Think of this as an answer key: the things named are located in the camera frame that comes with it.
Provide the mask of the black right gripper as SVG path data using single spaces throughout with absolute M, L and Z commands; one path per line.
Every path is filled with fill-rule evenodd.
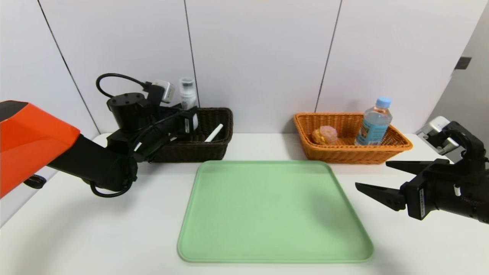
M 423 220 L 431 211 L 488 223 L 488 170 L 460 167 L 448 160 L 387 161 L 387 167 L 417 175 L 400 189 L 355 183 L 356 189 L 394 211 L 408 209 L 410 217 Z

